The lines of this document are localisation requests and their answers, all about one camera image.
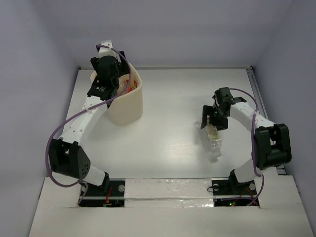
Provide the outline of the clear bottle white cap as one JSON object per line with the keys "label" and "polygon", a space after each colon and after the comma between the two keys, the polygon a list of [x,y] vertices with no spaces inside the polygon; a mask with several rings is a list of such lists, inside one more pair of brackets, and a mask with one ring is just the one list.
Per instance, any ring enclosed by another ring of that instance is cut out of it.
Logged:
{"label": "clear bottle white cap", "polygon": [[125,91],[125,87],[128,83],[128,79],[125,78],[119,78],[119,88],[118,88],[118,94],[122,93]]}

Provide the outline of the red label cola bottle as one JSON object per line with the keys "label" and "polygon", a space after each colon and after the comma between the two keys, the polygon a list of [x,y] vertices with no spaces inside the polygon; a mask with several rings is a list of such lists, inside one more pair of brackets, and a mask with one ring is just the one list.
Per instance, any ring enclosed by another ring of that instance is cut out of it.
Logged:
{"label": "red label cola bottle", "polygon": [[133,91],[133,87],[132,86],[129,86],[126,90],[125,90],[125,93],[129,93],[131,91]]}

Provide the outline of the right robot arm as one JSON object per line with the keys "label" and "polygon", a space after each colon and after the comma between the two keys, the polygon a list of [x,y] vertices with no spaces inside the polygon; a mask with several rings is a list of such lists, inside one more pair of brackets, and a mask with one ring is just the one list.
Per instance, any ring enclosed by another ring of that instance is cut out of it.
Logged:
{"label": "right robot arm", "polygon": [[232,170],[218,191],[239,194],[255,178],[263,178],[264,171],[271,167],[287,164],[292,160],[289,128],[276,124],[259,114],[242,97],[234,97],[232,89],[222,87],[214,92],[213,105],[204,105],[201,129],[205,129],[209,139],[219,131],[228,129],[229,118],[238,121],[251,134],[251,157],[239,168]]}

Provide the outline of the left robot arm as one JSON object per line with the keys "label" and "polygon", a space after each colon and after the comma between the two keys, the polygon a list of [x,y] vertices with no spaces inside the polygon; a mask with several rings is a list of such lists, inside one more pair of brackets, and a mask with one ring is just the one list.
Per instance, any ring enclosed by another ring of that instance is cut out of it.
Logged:
{"label": "left robot arm", "polygon": [[98,195],[109,190],[108,173],[91,164],[83,149],[99,118],[112,102],[123,94],[119,91],[119,77],[131,74],[130,64],[123,51],[107,48],[99,57],[91,58],[97,73],[79,113],[68,119],[71,126],[59,138],[49,138],[45,164],[48,174],[59,173],[86,183]]}

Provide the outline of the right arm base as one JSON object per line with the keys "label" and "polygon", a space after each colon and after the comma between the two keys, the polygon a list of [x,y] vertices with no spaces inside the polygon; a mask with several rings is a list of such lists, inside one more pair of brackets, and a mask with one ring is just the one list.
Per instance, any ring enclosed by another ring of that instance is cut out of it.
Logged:
{"label": "right arm base", "polygon": [[207,191],[213,194],[215,207],[259,206],[254,180],[239,183],[234,170],[227,179],[213,179]]}

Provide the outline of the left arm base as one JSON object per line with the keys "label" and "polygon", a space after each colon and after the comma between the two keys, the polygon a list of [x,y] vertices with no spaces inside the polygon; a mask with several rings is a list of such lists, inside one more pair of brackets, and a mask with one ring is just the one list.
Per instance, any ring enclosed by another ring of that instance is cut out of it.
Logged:
{"label": "left arm base", "polygon": [[101,186],[81,183],[78,205],[80,207],[124,207],[125,179],[105,176]]}

